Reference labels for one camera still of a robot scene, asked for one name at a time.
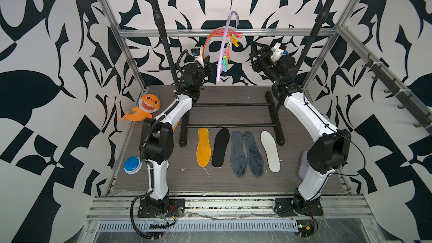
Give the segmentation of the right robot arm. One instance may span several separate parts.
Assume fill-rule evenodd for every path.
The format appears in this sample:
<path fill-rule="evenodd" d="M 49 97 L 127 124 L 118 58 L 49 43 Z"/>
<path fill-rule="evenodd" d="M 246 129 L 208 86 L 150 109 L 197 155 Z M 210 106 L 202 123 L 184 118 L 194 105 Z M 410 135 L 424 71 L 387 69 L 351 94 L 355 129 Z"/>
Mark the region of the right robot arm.
<path fill-rule="evenodd" d="M 253 70 L 272 82 L 270 93 L 278 100 L 273 113 L 277 114 L 281 106 L 290 110 L 314 141 L 306 155 L 306 175 L 293 198 L 276 199 L 273 210 L 279 216 L 322 216 L 321 192 L 330 177 L 346 165 L 351 133 L 330 123 L 307 99 L 294 81 L 298 72 L 295 58 L 286 52 L 285 46 L 252 42 L 249 57 Z"/>

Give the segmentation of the orange fuzzy insole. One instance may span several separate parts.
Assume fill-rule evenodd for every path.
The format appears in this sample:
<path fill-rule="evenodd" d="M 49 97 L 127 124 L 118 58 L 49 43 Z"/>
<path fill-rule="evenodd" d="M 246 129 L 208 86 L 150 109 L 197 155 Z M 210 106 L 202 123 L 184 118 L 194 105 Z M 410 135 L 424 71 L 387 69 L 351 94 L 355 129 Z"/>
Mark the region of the orange fuzzy insole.
<path fill-rule="evenodd" d="M 199 128 L 196 159 L 200 167 L 206 167 L 210 161 L 212 149 L 210 146 L 208 128 Z"/>
<path fill-rule="evenodd" d="M 176 131 L 177 126 L 180 124 L 182 119 L 180 119 L 175 125 L 173 125 L 173 133 Z"/>

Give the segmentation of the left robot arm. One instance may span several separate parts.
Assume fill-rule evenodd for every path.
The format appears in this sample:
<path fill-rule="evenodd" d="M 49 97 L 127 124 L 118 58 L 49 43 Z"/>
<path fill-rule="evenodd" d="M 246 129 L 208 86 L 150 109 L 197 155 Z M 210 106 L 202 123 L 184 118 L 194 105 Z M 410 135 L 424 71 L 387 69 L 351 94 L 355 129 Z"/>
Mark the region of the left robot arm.
<path fill-rule="evenodd" d="M 155 119 L 145 119 L 142 124 L 139 158 L 147 165 L 149 186 L 145 205 L 153 214 L 168 211 L 167 169 L 174 149 L 174 127 L 197 103 L 204 79 L 212 75 L 209 57 L 204 56 L 202 48 L 182 51 L 175 64 L 181 78 L 173 102 Z"/>

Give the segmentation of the black foam insole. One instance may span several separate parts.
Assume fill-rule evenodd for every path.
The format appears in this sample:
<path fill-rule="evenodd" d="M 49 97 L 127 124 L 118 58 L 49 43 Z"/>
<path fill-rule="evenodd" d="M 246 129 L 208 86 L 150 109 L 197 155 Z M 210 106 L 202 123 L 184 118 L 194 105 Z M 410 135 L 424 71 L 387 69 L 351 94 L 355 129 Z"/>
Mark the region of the black foam insole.
<path fill-rule="evenodd" d="M 223 165 L 229 140 L 229 130 L 227 128 L 222 128 L 215 137 L 213 156 L 211 159 L 212 166 L 220 168 Z"/>

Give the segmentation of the dark grey felt insole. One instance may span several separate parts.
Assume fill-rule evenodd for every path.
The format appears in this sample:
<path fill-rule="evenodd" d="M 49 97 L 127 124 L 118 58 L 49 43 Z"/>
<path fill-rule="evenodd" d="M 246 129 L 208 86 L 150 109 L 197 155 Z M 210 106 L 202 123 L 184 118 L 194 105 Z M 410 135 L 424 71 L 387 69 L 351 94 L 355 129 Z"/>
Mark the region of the dark grey felt insole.
<path fill-rule="evenodd" d="M 233 131 L 231 139 L 231 168 L 236 177 L 243 178 L 246 175 L 247 160 L 244 154 L 242 133 L 239 131 Z"/>
<path fill-rule="evenodd" d="M 254 135 L 250 131 L 242 134 L 243 141 L 247 149 L 247 163 L 256 178 L 261 178 L 264 174 L 264 160 L 259 151 Z"/>

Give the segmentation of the lilac round clip hanger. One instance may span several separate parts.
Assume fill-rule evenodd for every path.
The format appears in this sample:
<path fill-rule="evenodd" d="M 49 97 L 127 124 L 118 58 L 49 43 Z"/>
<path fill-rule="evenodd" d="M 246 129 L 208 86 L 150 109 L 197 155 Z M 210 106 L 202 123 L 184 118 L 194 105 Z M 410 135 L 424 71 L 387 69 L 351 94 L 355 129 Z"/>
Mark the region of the lilac round clip hanger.
<path fill-rule="evenodd" d="M 229 61 L 230 61 L 230 51 L 232 50 L 232 45 L 238 46 L 238 39 L 235 35 L 237 28 L 240 24 L 240 18 L 238 13 L 232 9 L 233 0 L 230 0 L 230 11 L 228 13 L 228 17 L 226 20 L 225 28 L 222 34 L 221 47 L 219 50 L 219 58 L 217 64 L 217 76 L 216 81 L 219 82 L 221 80 L 222 72 L 226 72 L 228 70 Z M 235 27 L 234 29 L 230 29 L 230 23 L 232 18 L 235 18 Z"/>

